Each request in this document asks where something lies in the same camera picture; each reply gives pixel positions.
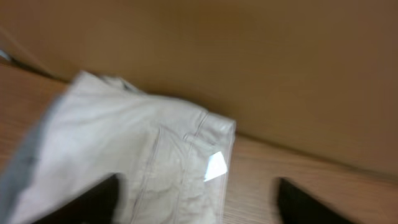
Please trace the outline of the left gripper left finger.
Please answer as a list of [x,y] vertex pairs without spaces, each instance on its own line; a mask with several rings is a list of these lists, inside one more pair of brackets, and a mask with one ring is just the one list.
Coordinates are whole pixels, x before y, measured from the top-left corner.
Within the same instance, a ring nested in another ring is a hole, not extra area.
[[111,174],[58,210],[36,220],[34,224],[111,223],[118,206],[120,190],[119,175]]

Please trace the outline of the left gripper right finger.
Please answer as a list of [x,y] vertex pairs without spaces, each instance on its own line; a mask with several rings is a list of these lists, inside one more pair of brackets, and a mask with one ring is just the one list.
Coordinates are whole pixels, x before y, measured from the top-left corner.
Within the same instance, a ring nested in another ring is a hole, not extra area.
[[276,206],[283,224],[354,224],[289,179],[277,179]]

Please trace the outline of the beige shorts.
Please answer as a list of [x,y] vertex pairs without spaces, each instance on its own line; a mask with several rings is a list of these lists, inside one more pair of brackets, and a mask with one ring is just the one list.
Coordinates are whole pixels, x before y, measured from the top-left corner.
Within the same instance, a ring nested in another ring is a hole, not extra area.
[[81,72],[1,177],[1,222],[33,223],[109,177],[112,223],[221,223],[234,120]]

